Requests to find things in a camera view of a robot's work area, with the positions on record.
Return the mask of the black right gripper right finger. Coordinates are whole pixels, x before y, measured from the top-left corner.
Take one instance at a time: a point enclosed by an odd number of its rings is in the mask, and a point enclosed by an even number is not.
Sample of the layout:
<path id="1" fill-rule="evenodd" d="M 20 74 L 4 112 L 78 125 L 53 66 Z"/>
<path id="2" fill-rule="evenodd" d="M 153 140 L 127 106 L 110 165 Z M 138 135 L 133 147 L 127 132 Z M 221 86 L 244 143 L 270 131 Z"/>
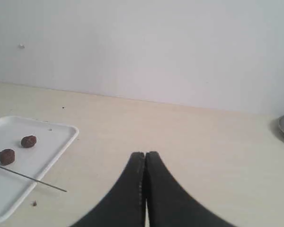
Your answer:
<path id="1" fill-rule="evenodd" d="M 228 227 L 230 224 L 191 197 L 158 152 L 145 158 L 146 199 L 151 227 Z"/>

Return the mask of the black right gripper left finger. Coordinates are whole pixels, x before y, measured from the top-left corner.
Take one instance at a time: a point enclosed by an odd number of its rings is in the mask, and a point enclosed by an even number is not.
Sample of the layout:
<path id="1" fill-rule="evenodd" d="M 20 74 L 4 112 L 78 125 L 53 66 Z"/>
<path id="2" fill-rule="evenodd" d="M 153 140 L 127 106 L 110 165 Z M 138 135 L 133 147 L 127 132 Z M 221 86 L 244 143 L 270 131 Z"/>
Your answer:
<path id="1" fill-rule="evenodd" d="M 143 192 L 145 154 L 134 152 L 104 198 L 73 227 L 143 227 L 146 199 Z"/>

